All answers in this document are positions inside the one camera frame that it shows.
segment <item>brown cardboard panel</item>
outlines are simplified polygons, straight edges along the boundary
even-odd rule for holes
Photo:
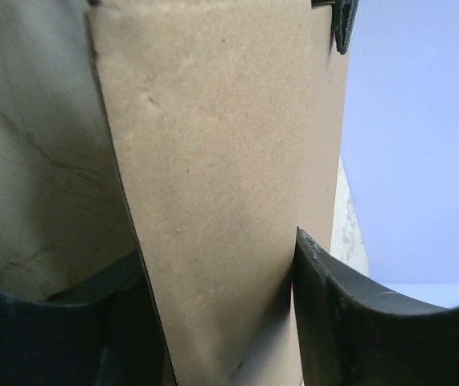
[[[223,384],[293,257],[311,118],[309,2],[120,1],[89,18],[175,375]]]
[[[304,143],[299,205],[299,227],[327,250],[331,246],[349,64],[348,54],[340,55],[334,44],[330,49],[331,15],[331,6],[318,6],[311,11],[315,53],[312,115]]]
[[[289,383],[289,340],[293,314],[270,318],[253,339],[240,368],[231,377],[230,386],[299,386]]]

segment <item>black plastic part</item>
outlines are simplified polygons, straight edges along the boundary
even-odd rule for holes
[[[137,251],[45,302],[0,292],[0,385],[161,385],[164,359]]]
[[[398,294],[302,230],[293,264],[305,386],[459,386],[459,308]]]
[[[359,0],[336,0],[333,7],[333,21],[331,29],[336,38],[336,49],[342,55],[346,54],[350,46],[350,37],[358,11]]]

